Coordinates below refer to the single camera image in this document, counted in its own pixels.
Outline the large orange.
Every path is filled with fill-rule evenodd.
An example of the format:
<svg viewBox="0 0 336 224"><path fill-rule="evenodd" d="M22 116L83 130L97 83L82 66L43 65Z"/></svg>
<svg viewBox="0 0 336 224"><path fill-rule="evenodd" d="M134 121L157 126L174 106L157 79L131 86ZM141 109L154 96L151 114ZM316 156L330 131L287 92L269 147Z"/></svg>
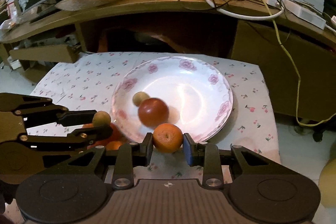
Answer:
<svg viewBox="0 0 336 224"><path fill-rule="evenodd" d="M123 140L122 140L123 135L119 132L118 128L113 123L110 124L110 127L112 128L113 132L112 132L112 135L109 138L97 141L95 144L89 145L87 147L87 149L90 149L90 148L92 148L94 146L97 146L97 145L106 146L109 142L115 141L115 140L119 140L119 141L123 142Z"/></svg>

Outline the brown kiwi fruit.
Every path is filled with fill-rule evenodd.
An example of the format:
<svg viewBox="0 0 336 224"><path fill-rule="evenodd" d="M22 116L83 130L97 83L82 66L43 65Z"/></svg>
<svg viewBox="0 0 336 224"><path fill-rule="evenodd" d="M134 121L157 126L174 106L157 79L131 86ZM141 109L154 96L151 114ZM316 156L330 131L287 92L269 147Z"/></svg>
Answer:
<svg viewBox="0 0 336 224"><path fill-rule="evenodd" d="M132 102L135 106L139 106L144 100L149 99L150 96L146 92L137 92L132 97Z"/></svg>
<svg viewBox="0 0 336 224"><path fill-rule="evenodd" d="M105 111L98 111L92 119L94 127L109 126L111 123L110 115Z"/></svg>

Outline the small orange tangerine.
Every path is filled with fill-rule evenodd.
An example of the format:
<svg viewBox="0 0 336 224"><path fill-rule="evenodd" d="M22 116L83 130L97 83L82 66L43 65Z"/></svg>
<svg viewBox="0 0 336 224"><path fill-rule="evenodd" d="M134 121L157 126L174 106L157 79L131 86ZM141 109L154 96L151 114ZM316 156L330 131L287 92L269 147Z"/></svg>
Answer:
<svg viewBox="0 0 336 224"><path fill-rule="evenodd" d="M159 152L174 153L183 143L183 133L174 124L164 123L154 129L153 143Z"/></svg>

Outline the large dark red tomato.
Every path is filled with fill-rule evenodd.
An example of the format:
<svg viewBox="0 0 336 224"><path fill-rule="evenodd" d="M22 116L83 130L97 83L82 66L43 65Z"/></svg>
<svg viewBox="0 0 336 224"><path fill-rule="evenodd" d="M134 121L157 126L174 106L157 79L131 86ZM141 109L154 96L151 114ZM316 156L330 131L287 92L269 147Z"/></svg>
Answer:
<svg viewBox="0 0 336 224"><path fill-rule="evenodd" d="M155 128L168 121L169 108L163 100L159 98L149 98L140 104L138 117L144 126Z"/></svg>

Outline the yellow-orange persimmon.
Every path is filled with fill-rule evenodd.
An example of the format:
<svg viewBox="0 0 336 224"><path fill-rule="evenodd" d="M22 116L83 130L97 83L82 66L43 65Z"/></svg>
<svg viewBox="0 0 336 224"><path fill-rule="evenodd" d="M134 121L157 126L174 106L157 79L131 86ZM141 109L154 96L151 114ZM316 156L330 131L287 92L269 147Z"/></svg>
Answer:
<svg viewBox="0 0 336 224"><path fill-rule="evenodd" d="M123 145L123 142L121 142L119 140L115 140L115 141L109 142L105 146L105 148L106 148L107 151L114 151L114 150L118 150L122 145Z"/></svg>

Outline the cherry print tablecloth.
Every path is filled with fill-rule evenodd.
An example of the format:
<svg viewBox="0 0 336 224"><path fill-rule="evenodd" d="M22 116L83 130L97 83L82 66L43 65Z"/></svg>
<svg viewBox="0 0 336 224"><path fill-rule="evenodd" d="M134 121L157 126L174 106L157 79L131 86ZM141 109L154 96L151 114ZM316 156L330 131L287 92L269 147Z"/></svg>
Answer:
<svg viewBox="0 0 336 224"><path fill-rule="evenodd" d="M37 84L33 96L51 98L69 110L107 112L114 123L112 95L125 75L136 66L171 53L96 53L74 64L59 63ZM280 161L276 122L264 77L257 65L205 55L179 55L199 59L218 69L227 79L234 102L222 129L207 142L219 149L241 145ZM120 130L123 140L129 140Z"/></svg>

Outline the white floral plate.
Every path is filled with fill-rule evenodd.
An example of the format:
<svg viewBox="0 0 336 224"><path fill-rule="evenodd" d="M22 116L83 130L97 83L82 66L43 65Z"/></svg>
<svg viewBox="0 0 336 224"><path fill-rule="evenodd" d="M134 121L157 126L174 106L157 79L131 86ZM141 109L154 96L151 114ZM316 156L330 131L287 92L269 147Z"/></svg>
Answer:
<svg viewBox="0 0 336 224"><path fill-rule="evenodd" d="M137 92L163 100L170 110L169 123L195 142L207 141L222 129L234 102L227 79L205 61L166 56L142 63L125 75L112 95L115 125L136 142L151 131L141 123L132 101Z"/></svg>

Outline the cardboard box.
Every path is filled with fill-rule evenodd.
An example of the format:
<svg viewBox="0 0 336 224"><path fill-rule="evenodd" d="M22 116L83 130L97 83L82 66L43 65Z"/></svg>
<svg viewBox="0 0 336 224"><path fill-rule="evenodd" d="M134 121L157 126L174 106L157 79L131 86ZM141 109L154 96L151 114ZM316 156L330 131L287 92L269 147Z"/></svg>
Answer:
<svg viewBox="0 0 336 224"><path fill-rule="evenodd" d="M79 58L79 55L66 44L21 48L11 50L10 55L18 60L58 63L75 63Z"/></svg>

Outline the wooden tv cabinet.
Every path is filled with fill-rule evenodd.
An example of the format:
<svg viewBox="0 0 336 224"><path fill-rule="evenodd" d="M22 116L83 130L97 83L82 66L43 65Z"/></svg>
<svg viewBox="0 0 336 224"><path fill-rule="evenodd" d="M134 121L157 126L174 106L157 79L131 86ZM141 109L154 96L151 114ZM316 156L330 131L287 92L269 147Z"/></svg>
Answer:
<svg viewBox="0 0 336 224"><path fill-rule="evenodd" d="M335 36L293 15L275 22L234 19L206 10L204 0L121 0L82 11L59 11L23 23L1 38L15 43L73 26L85 50L140 51L135 33L158 36L179 53L256 64L277 113L320 121L335 113Z"/></svg>

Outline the white power strip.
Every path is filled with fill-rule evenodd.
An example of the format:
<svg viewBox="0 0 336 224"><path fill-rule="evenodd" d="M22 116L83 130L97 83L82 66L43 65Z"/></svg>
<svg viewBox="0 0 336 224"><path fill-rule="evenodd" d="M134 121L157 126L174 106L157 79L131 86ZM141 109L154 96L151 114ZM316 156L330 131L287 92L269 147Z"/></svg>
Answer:
<svg viewBox="0 0 336 224"><path fill-rule="evenodd" d="M263 0L267 5L280 8L279 0ZM282 0L282 4L285 6L286 10L294 14L296 17L320 28L321 30L325 29L326 20L321 16L317 15L315 12L310 11L309 9L302 7L301 5L290 1Z"/></svg>

